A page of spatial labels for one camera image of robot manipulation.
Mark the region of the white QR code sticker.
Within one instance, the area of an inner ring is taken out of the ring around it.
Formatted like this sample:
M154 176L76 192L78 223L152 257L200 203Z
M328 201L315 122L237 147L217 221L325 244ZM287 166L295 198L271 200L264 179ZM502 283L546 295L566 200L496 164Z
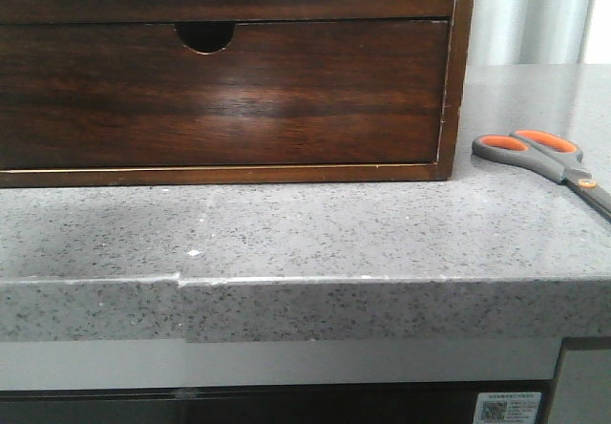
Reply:
M477 396L474 424L535 424L541 392L482 392Z

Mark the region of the dark wooden drawer cabinet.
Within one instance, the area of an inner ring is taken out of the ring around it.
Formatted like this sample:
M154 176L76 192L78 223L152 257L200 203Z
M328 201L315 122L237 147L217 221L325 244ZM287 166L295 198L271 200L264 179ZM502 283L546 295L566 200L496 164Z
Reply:
M183 33L181 35L181 39L186 46L203 54L210 54L223 49L230 41L233 32L232 28L237 23L409 19L444 21L448 25L446 72L442 96L437 154L435 159L430 162L249 164L51 169L5 169L1 165L1 183L4 187L25 188L96 185L445 180L451 175L453 170L473 1L474 0L454 0L453 11L450 15L430 17L405 16L317 20L205 20L154 23L109 22L21 25L4 24L1 21L1 30L5 26L29 25L174 24L182 26L205 26L209 30L206 36L200 36L196 33Z

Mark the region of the white cabinet door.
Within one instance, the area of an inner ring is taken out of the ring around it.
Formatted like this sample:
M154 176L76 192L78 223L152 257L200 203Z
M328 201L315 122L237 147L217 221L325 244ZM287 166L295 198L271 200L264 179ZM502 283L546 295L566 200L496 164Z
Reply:
M609 337L562 342L546 422L610 422Z

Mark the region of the grey orange scissors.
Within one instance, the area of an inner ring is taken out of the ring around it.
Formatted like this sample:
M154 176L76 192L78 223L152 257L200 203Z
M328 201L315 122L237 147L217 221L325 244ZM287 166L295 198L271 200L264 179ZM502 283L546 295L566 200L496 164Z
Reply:
M574 193L610 221L610 194L582 163L577 144L539 130L515 130L509 135L483 135L472 142L474 155L533 171Z

